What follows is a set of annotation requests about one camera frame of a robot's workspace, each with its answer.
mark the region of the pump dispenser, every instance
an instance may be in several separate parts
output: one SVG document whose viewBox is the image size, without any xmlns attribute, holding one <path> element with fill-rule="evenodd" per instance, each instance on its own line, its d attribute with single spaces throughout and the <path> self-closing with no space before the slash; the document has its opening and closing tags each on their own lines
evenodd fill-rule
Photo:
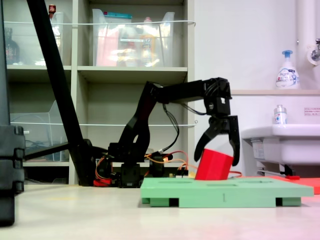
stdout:
<svg viewBox="0 0 320 240">
<path fill-rule="evenodd" d="M 291 50 L 282 52 L 284 63 L 279 70 L 275 85 L 277 89 L 300 89 L 300 79 L 297 69 L 290 61 Z"/>
</svg>

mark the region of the sink basin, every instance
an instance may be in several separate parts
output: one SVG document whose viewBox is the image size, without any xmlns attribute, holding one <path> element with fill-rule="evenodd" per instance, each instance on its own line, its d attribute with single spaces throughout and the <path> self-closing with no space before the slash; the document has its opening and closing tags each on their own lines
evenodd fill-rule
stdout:
<svg viewBox="0 0 320 240">
<path fill-rule="evenodd" d="M 261 162 L 320 165 L 320 124 L 274 124 L 241 132 Z"/>
</svg>

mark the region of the robotic arm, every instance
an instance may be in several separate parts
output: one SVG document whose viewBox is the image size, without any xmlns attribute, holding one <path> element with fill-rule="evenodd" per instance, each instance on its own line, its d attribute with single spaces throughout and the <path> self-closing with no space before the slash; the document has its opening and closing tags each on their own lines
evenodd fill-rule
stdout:
<svg viewBox="0 0 320 240">
<path fill-rule="evenodd" d="M 203 99 L 209 128 L 196 145 L 194 160 L 197 162 L 205 146 L 217 135 L 228 134 L 233 148 L 233 166 L 239 162 L 240 139 L 238 117 L 230 116 L 230 85 L 224 78 L 211 78 L 181 83 L 171 86 L 158 86 L 147 82 L 144 86 L 136 112 L 125 126 L 118 143 L 110 143 L 108 152 L 113 162 L 124 163 L 121 166 L 121 187 L 137 187 L 140 172 L 137 163 L 144 162 L 150 143 L 148 126 L 149 115 L 156 103 L 187 103 Z"/>
</svg>

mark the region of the green platform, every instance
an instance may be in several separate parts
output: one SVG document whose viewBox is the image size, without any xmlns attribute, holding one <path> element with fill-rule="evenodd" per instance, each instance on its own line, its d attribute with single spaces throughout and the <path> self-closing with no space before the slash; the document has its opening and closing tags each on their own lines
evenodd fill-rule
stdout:
<svg viewBox="0 0 320 240">
<path fill-rule="evenodd" d="M 145 178 L 143 204 L 180 208 L 264 208 L 300 206 L 314 189 L 272 178 L 232 178 L 198 181 L 193 178 Z"/>
</svg>

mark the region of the white floor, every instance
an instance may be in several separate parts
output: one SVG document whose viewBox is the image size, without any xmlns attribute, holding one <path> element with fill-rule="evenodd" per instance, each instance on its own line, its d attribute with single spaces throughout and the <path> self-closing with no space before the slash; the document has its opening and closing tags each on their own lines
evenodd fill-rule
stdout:
<svg viewBox="0 0 320 240">
<path fill-rule="evenodd" d="M 150 208 L 139 189 L 27 185 L 0 240 L 319 240 L 320 195 L 302 207 Z"/>
</svg>

